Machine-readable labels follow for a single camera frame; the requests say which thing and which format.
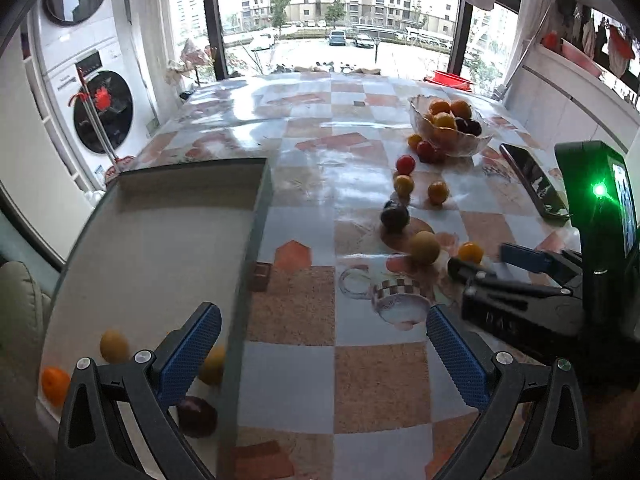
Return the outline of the yellow green fruit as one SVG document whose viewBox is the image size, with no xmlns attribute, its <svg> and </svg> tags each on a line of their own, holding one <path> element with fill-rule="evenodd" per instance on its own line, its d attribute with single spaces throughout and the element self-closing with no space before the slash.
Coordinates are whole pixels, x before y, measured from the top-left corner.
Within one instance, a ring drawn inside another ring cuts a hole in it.
<svg viewBox="0 0 640 480">
<path fill-rule="evenodd" d="M 198 371 L 198 379 L 208 386 L 220 386 L 224 377 L 225 358 L 226 348 L 213 346 Z"/>
<path fill-rule="evenodd" d="M 107 363 L 127 362 L 130 357 L 127 338 L 119 330 L 106 330 L 100 339 L 100 353 Z"/>
</svg>

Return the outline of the dark plum in tray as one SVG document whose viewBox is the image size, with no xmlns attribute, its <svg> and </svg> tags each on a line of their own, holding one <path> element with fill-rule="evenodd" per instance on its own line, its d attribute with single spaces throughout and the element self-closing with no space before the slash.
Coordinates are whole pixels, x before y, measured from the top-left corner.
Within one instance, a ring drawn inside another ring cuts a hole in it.
<svg viewBox="0 0 640 480">
<path fill-rule="evenodd" d="M 178 426 L 187 437 L 199 439 L 210 437 L 218 425 L 218 413 L 204 399 L 185 396 L 177 405 Z"/>
</svg>

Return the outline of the black smartphone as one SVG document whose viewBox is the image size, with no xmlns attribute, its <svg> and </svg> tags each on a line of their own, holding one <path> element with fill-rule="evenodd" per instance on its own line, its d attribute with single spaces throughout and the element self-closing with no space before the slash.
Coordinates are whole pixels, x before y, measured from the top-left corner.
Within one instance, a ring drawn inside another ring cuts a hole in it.
<svg viewBox="0 0 640 480">
<path fill-rule="evenodd" d="M 567 222 L 568 208 L 547 174 L 534 156 L 525 148 L 503 143 L 500 152 L 524 186 L 534 207 L 542 218 L 555 222 Z"/>
</svg>

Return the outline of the dark plum on table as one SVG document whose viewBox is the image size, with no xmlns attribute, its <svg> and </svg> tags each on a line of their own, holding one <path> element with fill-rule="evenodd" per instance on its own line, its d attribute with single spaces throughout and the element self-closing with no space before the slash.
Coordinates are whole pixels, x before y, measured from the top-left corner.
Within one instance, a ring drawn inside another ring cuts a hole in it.
<svg viewBox="0 0 640 480">
<path fill-rule="evenodd" d="M 388 234 L 399 234 L 408 226 L 410 214 L 407 207 L 396 200 L 389 200 L 383 206 L 380 221 Z"/>
</svg>

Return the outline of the yellow small fruit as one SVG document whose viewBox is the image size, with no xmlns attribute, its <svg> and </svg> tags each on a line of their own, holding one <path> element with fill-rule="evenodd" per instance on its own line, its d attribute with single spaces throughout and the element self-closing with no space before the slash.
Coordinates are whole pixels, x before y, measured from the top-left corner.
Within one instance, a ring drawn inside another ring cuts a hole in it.
<svg viewBox="0 0 640 480">
<path fill-rule="evenodd" d="M 398 174 L 394 177 L 395 193 L 402 198 L 408 198 L 414 190 L 413 178 L 408 174 Z"/>
</svg>

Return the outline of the white shallow tray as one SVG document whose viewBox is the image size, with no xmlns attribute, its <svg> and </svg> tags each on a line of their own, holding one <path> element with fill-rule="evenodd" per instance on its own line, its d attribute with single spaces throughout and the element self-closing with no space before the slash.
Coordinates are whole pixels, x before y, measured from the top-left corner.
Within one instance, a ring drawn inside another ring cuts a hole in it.
<svg viewBox="0 0 640 480">
<path fill-rule="evenodd" d="M 203 302 L 221 312 L 221 385 L 192 380 L 213 404 L 218 427 L 196 439 L 196 455 L 218 478 L 234 475 L 250 277 L 272 196 L 263 158 L 217 159 L 127 171 L 82 229 L 52 301 L 42 367 L 71 372 L 99 359 L 107 330 L 131 351 L 154 349 Z"/>
</svg>

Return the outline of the orange fruit in tray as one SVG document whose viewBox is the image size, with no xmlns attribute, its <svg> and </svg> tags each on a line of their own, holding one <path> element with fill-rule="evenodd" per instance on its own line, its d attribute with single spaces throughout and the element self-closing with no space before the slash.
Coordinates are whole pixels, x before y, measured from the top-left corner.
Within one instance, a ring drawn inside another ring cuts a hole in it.
<svg viewBox="0 0 640 480">
<path fill-rule="evenodd" d="M 44 397 L 49 403 L 54 408 L 62 408 L 70 386 L 70 375 L 57 367 L 45 367 L 42 370 L 40 382 Z"/>
</svg>

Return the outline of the red cherry tomato fruit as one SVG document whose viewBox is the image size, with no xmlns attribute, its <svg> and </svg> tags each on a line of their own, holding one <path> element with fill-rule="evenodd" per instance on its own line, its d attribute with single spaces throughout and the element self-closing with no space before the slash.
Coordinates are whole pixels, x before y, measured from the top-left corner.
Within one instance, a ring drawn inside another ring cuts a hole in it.
<svg viewBox="0 0 640 480">
<path fill-rule="evenodd" d="M 416 161 L 411 155 L 401 155 L 396 160 L 396 172 L 403 176 L 410 176 L 416 169 Z"/>
</svg>

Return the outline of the checkered tablecloth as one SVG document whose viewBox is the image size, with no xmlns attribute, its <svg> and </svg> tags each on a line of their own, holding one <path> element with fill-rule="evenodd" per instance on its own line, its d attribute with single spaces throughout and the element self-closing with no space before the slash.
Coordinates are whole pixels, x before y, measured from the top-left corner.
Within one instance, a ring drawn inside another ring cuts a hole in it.
<svg viewBox="0 0 640 480">
<path fill-rule="evenodd" d="M 194 94 L 139 154 L 142 167 L 265 157 L 273 196 L 258 258 L 270 277 L 252 296 L 240 381 L 238 463 L 247 479 L 429 479 L 475 419 L 442 366 L 418 310 L 378 312 L 370 291 L 411 276 L 431 298 L 457 287 L 446 272 L 466 242 L 499 269 L 498 249 L 577 248 L 544 221 L 499 148 L 536 141 L 499 105 L 474 107 L 497 136 L 484 151 L 413 171 L 410 222 L 384 234 L 396 160 L 410 151 L 409 99 L 429 84 L 328 74 L 253 78 Z M 441 207 L 427 197 L 443 180 Z M 431 231 L 430 266 L 409 240 Z"/>
</svg>

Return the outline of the glass fruit bowl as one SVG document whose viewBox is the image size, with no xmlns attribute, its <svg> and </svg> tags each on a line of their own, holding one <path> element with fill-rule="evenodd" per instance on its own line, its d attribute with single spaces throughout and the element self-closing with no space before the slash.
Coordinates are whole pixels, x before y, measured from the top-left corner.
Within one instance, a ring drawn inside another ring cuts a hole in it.
<svg viewBox="0 0 640 480">
<path fill-rule="evenodd" d="M 409 99 L 409 115 L 413 131 L 448 157 L 480 154 L 497 136 L 496 130 L 462 101 L 419 94 Z"/>
</svg>

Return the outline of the beige sofa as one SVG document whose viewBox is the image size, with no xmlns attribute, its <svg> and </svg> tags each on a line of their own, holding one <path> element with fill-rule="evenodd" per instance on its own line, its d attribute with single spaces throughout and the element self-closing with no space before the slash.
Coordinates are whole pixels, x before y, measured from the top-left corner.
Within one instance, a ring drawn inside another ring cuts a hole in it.
<svg viewBox="0 0 640 480">
<path fill-rule="evenodd" d="M 21 261 L 1 266 L 1 354 L 24 365 L 39 363 L 50 315 L 44 294 Z"/>
</svg>

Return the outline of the white cabinet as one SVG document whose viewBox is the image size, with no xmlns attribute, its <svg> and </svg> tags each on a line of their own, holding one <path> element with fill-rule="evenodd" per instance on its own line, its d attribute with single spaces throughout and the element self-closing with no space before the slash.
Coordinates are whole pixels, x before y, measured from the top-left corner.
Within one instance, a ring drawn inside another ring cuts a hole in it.
<svg viewBox="0 0 640 480">
<path fill-rule="evenodd" d="M 600 140 L 627 154 L 639 113 L 604 82 L 544 47 L 529 51 L 513 76 L 504 107 L 545 150 Z"/>
</svg>

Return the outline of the red broom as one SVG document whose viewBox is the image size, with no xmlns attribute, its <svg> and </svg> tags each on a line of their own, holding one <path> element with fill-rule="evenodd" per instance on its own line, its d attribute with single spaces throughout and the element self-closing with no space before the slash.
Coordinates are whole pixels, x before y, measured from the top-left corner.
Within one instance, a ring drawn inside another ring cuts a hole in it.
<svg viewBox="0 0 640 480">
<path fill-rule="evenodd" d="M 91 153 L 106 156 L 107 164 L 93 171 L 103 186 L 110 183 L 134 159 L 130 154 L 119 155 L 118 149 L 126 141 L 134 119 L 134 102 L 128 84 L 112 70 L 96 70 L 93 66 L 75 64 L 78 90 L 67 106 L 73 110 L 74 128 L 80 143 Z"/>
</svg>

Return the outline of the white washing machine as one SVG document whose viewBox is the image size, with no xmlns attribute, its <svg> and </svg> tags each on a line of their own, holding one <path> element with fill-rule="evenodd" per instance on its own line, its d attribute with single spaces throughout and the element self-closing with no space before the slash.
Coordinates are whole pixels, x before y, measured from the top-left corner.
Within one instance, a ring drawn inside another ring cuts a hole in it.
<svg viewBox="0 0 640 480">
<path fill-rule="evenodd" d="M 80 171 L 96 190 L 114 161 L 137 156 L 158 128 L 142 79 L 115 38 L 49 68 L 43 82 Z"/>
</svg>

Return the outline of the white dryer upper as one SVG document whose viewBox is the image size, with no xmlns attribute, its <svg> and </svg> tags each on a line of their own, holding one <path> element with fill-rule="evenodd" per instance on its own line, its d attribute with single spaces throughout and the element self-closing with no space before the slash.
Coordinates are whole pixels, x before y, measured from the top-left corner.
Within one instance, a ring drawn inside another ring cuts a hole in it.
<svg viewBox="0 0 640 480">
<path fill-rule="evenodd" d="M 30 24 L 43 75 L 117 37 L 112 0 L 38 0 Z"/>
</svg>

